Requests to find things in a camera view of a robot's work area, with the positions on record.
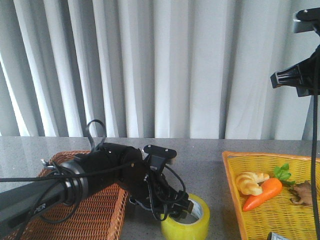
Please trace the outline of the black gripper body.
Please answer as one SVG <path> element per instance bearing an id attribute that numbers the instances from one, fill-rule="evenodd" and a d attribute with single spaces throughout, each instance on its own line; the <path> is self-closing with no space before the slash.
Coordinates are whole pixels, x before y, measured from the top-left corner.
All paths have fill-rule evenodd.
<path id="1" fill-rule="evenodd" d="M 320 46 L 298 66 L 301 84 L 296 87 L 297 95 L 299 97 L 318 96 L 320 94 Z"/>
<path id="2" fill-rule="evenodd" d="M 183 191 L 166 180 L 167 168 L 181 183 L 183 180 L 167 164 L 169 159 L 125 160 L 121 163 L 118 185 L 130 195 L 133 204 L 152 212 L 156 220 L 178 218 L 183 213 Z"/>

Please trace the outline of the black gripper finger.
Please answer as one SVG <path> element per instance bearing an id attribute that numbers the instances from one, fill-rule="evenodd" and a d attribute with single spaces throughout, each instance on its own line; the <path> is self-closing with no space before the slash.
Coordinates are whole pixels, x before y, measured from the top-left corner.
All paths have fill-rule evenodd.
<path id="1" fill-rule="evenodd" d="M 172 218 L 185 219 L 192 212 L 194 204 L 183 191 L 178 192 L 176 200 L 177 202 L 172 204 Z"/>
<path id="2" fill-rule="evenodd" d="M 281 86 L 290 87 L 302 87 L 302 73 L 301 67 L 296 64 L 285 70 L 277 71 L 273 73 L 270 77 L 272 88 L 278 88 Z"/>

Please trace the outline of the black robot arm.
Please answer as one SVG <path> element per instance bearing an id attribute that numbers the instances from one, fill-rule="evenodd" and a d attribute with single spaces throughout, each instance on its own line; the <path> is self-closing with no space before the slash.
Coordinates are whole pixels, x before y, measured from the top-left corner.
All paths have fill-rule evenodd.
<path id="1" fill-rule="evenodd" d="M 16 177 L 22 186 L 1 193 L 0 234 L 7 236 L 57 204 L 79 205 L 113 184 L 159 221 L 190 213 L 194 205 L 189 195 L 172 188 L 163 174 L 176 155 L 173 149 L 155 145 L 138 149 L 101 143 L 63 163 L 44 161 L 47 175 Z"/>

